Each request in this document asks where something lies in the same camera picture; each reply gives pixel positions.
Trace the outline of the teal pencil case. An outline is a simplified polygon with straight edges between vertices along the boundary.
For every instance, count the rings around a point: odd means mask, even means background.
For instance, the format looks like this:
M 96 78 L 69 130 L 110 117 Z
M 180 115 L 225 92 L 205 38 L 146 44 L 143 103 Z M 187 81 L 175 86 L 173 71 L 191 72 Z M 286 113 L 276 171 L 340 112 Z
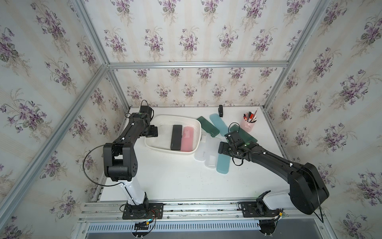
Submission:
M 219 154 L 217 159 L 216 171 L 220 174 L 229 172 L 231 157 L 225 154 Z

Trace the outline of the white plastic storage box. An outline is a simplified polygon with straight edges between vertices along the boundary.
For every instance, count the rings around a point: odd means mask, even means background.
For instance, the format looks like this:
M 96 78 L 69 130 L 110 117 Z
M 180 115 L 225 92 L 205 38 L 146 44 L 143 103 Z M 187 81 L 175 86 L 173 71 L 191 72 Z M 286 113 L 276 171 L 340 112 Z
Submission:
M 145 139 L 145 146 L 148 148 L 182 155 L 192 154 L 198 149 L 202 136 L 202 126 L 198 120 L 158 115 L 151 124 L 157 127 L 158 136 Z

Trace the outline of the black pencil case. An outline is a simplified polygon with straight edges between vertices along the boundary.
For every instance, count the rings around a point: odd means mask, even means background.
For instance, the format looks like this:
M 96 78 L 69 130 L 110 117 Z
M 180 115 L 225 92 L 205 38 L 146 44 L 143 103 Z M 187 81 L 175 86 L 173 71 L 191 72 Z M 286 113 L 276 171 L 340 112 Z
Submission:
M 182 141 L 183 126 L 180 124 L 173 125 L 172 128 L 172 137 L 170 149 L 173 151 L 181 150 L 181 141 Z

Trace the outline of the pink pencil case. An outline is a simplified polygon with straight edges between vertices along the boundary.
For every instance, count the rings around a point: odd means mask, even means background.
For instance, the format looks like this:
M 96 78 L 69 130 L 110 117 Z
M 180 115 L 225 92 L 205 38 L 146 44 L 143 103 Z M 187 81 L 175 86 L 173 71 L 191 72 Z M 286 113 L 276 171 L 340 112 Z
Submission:
M 191 152 L 194 150 L 194 128 L 185 126 L 182 133 L 181 151 Z

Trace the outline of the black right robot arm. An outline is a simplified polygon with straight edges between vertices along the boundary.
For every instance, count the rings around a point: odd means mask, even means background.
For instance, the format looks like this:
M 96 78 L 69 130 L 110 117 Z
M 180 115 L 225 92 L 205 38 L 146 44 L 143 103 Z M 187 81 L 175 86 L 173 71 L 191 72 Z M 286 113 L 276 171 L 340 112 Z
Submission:
M 318 169 L 311 163 L 300 164 L 286 160 L 255 143 L 219 144 L 218 153 L 258 164 L 278 175 L 289 184 L 291 203 L 302 213 L 311 215 L 329 198 L 329 191 Z

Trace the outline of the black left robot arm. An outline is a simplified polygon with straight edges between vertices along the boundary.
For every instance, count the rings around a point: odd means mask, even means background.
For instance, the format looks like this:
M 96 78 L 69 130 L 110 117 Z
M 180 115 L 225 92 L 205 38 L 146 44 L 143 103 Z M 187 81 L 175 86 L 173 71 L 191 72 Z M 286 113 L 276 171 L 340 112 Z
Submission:
M 138 171 L 138 160 L 134 150 L 140 137 L 157 137 L 158 128 L 151 124 L 153 111 L 140 110 L 128 117 L 128 123 L 121 135 L 112 143 L 103 146 L 104 174 L 121 190 L 132 207 L 148 209 L 146 192 L 134 177 Z

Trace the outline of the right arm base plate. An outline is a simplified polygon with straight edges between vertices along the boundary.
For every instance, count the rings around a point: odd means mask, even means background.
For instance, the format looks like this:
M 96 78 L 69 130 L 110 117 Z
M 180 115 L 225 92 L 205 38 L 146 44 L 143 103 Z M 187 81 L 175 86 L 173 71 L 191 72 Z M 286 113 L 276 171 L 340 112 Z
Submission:
M 239 202 L 238 209 L 245 218 L 277 218 L 283 214 L 283 209 L 269 209 L 263 202 Z

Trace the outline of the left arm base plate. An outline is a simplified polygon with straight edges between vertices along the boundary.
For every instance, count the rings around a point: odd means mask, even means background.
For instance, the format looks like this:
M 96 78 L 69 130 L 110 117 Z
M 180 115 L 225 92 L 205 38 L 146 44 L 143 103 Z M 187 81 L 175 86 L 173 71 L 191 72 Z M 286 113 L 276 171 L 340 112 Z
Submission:
M 123 220 L 143 220 L 143 219 L 162 219 L 164 212 L 163 203 L 149 203 L 148 207 L 144 205 L 133 206 L 126 204 L 122 211 Z

